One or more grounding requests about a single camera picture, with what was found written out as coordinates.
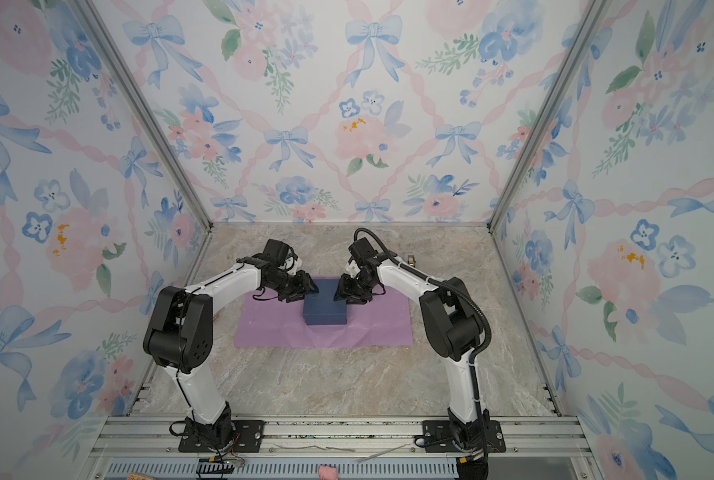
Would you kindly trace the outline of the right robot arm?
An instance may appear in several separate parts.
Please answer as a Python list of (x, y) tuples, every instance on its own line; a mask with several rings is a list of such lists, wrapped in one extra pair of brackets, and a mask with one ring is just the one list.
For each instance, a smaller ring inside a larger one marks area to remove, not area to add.
[(463, 281), (457, 277), (443, 280), (418, 270), (367, 228), (355, 230), (349, 253), (334, 298), (366, 305), (391, 288), (418, 305), (426, 339), (443, 361), (453, 442), (463, 451), (485, 453), (488, 420), (477, 357), (489, 347), (492, 330)]

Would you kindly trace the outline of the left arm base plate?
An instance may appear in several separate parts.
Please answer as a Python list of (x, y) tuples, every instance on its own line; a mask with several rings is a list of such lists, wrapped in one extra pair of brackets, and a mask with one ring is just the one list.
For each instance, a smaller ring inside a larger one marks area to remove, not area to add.
[(266, 423), (262, 420), (229, 420), (216, 425), (188, 419), (181, 438), (180, 453), (258, 453)]

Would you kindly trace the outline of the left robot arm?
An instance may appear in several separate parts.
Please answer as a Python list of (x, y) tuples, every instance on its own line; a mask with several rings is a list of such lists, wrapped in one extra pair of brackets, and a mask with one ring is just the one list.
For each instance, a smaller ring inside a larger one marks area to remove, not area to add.
[(230, 404), (219, 392), (209, 365), (214, 316), (249, 293), (276, 293), (294, 303), (317, 294), (294, 249), (269, 240), (263, 251), (242, 257), (228, 270), (187, 287), (165, 287), (157, 295), (143, 349), (173, 380), (187, 405), (180, 434), (199, 448), (225, 452), (238, 438)]

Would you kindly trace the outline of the dark blue gift box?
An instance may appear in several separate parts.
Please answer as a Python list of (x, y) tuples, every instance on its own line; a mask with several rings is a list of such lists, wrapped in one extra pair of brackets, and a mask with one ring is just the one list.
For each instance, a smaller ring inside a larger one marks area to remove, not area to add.
[(335, 302), (333, 296), (338, 278), (316, 278), (317, 294), (304, 299), (302, 315), (308, 326), (341, 326), (347, 323), (347, 304)]

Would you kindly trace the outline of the purple wrapping paper sheet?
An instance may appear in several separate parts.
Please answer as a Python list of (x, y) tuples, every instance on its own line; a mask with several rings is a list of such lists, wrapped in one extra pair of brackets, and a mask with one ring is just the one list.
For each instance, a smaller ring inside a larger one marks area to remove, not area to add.
[(300, 349), (410, 346), (410, 301), (393, 288), (377, 290), (365, 305), (333, 300), (337, 280), (318, 278), (320, 292), (285, 303), (248, 295), (234, 337), (236, 347)]

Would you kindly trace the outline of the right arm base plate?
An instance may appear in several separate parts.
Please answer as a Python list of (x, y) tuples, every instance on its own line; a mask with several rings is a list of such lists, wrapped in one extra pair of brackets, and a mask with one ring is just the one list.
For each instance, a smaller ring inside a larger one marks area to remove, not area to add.
[(452, 420), (425, 420), (414, 444), (427, 453), (459, 455), (480, 452), (483, 446), (488, 453), (504, 453), (507, 449), (501, 425), (492, 419), (485, 420), (485, 428), (478, 421), (464, 425)]

